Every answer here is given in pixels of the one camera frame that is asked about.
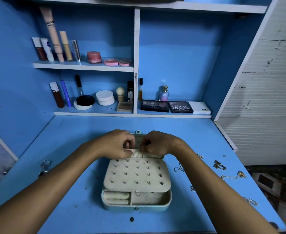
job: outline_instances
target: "pink compact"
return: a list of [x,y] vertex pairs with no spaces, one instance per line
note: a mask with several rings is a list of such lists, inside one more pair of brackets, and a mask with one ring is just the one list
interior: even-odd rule
[[88,62],[90,64],[102,63],[101,53],[100,52],[87,52]]
[[118,60],[115,58],[109,58],[104,60],[104,65],[118,65]]
[[131,59],[124,58],[124,59],[121,59],[119,61],[119,65],[120,66],[129,66],[131,62],[132,62]]

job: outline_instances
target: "forearm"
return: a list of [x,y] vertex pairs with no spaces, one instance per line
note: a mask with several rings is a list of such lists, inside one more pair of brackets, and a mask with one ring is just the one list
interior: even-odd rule
[[184,142],[174,149],[217,233],[278,233]]
[[85,169],[96,160],[80,146],[46,175],[0,206],[0,234],[37,233]]

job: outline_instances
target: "black round lid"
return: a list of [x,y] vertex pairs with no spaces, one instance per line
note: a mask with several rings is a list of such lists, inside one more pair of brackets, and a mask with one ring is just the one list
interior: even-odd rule
[[90,106],[95,103],[95,98],[92,97],[91,95],[82,95],[79,96],[77,99],[77,104],[80,106]]

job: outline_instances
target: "white striped wall panel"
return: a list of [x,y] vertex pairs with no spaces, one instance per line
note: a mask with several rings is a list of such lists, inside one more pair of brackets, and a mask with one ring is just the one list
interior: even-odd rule
[[244,165],[286,164],[286,0],[279,0],[218,119]]

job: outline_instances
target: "jewelry box compartment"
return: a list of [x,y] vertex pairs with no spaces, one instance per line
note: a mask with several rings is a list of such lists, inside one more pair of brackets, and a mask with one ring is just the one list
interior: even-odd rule
[[110,211],[165,211],[171,201],[171,182],[163,157],[139,151],[144,137],[136,131],[135,149],[128,159],[111,160],[102,189],[102,202]]

